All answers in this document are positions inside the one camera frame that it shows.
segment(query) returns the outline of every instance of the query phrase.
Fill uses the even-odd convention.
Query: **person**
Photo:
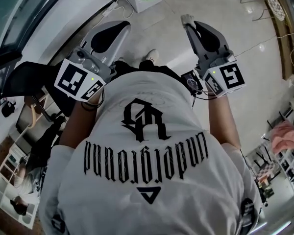
[[[98,95],[76,103],[42,190],[47,234],[243,234],[246,206],[255,227],[261,198],[228,98],[209,101],[203,130],[158,57],[152,50],[139,69],[115,62],[98,114]]]
[[[24,158],[20,159],[13,183],[18,196],[10,200],[10,204],[19,215],[26,215],[29,204],[36,205],[39,203],[51,146],[64,121],[65,118],[59,116],[54,124],[37,140],[30,151],[27,163]]]

